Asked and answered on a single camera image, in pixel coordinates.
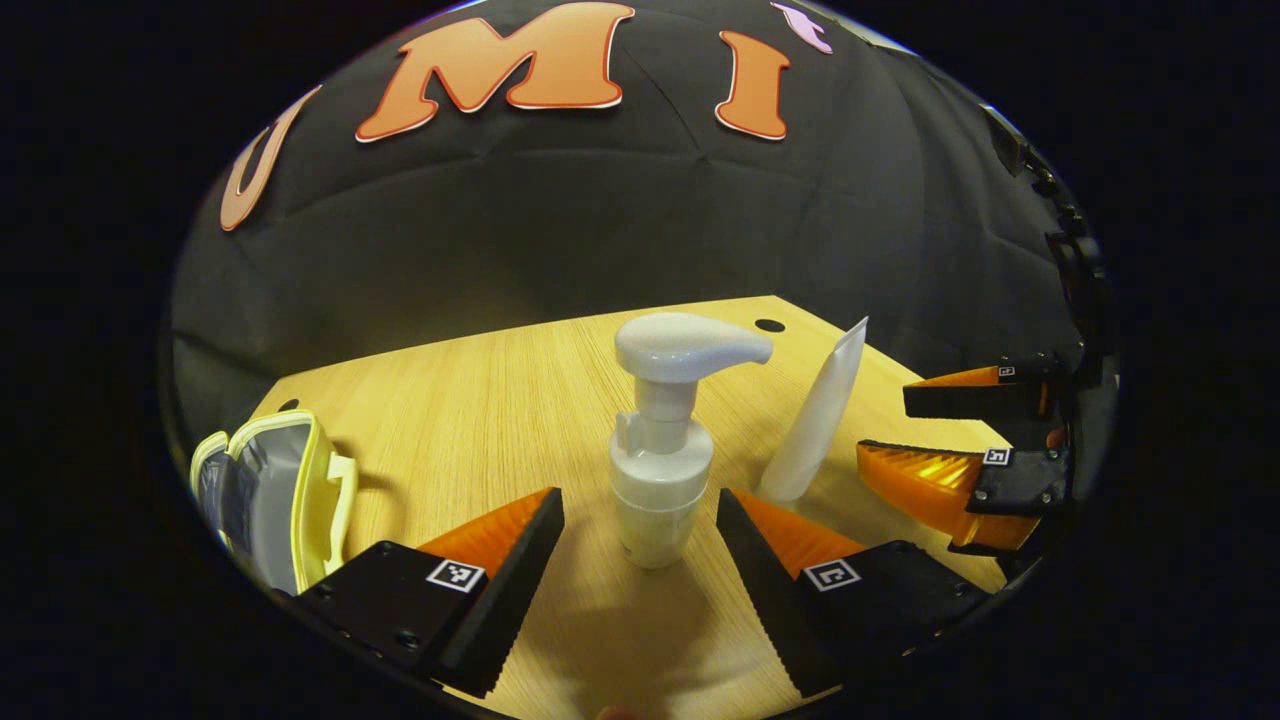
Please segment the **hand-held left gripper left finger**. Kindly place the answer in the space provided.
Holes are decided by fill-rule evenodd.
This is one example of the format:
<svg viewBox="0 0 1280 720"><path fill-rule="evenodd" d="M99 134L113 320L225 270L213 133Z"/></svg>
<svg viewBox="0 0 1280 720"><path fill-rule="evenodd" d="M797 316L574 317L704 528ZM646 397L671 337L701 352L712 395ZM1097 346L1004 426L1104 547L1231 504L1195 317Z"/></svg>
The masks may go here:
<svg viewBox="0 0 1280 720"><path fill-rule="evenodd" d="M492 692L562 530L547 487L417 547L371 544L297 597L349 647L472 697Z"/></svg>

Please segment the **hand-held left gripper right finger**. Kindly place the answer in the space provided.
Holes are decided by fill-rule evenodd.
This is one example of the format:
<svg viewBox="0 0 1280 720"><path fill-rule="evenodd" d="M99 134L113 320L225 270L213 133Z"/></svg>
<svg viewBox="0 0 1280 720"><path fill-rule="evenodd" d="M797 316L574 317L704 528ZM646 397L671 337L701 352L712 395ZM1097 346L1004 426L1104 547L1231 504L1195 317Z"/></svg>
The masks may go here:
<svg viewBox="0 0 1280 720"><path fill-rule="evenodd" d="M989 598L911 542L864 546L746 491L721 491L716 524L804 697L901 670Z"/></svg>

